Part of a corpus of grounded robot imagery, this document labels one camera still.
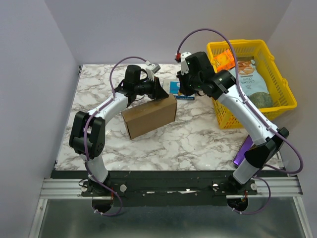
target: marble table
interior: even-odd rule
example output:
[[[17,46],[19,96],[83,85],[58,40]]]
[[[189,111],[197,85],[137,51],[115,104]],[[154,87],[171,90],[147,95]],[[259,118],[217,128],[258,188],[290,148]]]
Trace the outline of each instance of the marble table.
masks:
[[[111,94],[112,67],[110,64],[83,66],[56,170],[85,169],[82,159],[68,144],[71,127],[78,111],[96,107]],[[161,64],[157,76],[162,81],[175,79],[179,69],[176,64]],[[114,71],[114,85],[124,78],[125,70],[123,64]],[[149,101],[147,97],[131,107],[146,101]],[[103,159],[108,170],[232,170],[230,163],[246,136],[244,129],[219,129],[211,99],[197,96],[194,101],[178,100],[175,122],[133,140],[128,136],[122,116],[116,115],[106,126]],[[279,156],[273,157],[269,164],[282,166]]]

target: marble tabletop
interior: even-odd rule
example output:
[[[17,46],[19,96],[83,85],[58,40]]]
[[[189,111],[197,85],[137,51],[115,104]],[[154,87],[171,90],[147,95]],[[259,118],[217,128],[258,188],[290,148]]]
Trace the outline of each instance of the marble tabletop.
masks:
[[[160,66],[156,75],[162,81],[175,79],[180,69],[176,64]],[[83,66],[55,165],[57,170],[85,169],[82,159],[68,144],[71,127],[78,111],[87,112],[110,96],[112,67],[110,64]],[[124,78],[125,70],[123,64],[114,71],[114,85]],[[131,107],[146,101],[149,101],[147,97]],[[128,136],[121,114],[116,115],[106,126],[102,155],[108,170],[232,170],[230,163],[246,136],[245,129],[219,129],[211,99],[197,96],[194,101],[178,100],[175,122],[133,140]],[[269,164],[282,166],[278,156]]]

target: gray floor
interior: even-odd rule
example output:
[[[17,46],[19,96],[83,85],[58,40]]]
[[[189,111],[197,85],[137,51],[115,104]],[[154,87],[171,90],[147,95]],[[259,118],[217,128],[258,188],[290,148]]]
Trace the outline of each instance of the gray floor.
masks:
[[[247,210],[262,206],[252,198]],[[243,216],[229,207],[134,207],[117,217],[94,214],[91,200],[48,202],[41,238],[301,238],[293,198],[273,198],[262,213]]]

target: brown box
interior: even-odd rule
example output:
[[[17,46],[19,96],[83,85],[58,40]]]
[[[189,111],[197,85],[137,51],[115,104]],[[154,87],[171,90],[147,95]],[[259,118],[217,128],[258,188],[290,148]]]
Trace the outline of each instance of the brown box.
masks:
[[[176,110],[177,100],[172,94],[163,100],[124,110],[122,116],[130,139],[175,121]]]

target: cable connector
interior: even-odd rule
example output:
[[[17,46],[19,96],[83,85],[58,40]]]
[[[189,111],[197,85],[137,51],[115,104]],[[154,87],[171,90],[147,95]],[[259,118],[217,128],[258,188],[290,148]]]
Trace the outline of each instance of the cable connector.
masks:
[[[175,60],[176,60],[176,62],[178,62],[178,63],[180,63],[180,53],[178,53],[178,54],[175,54]]]

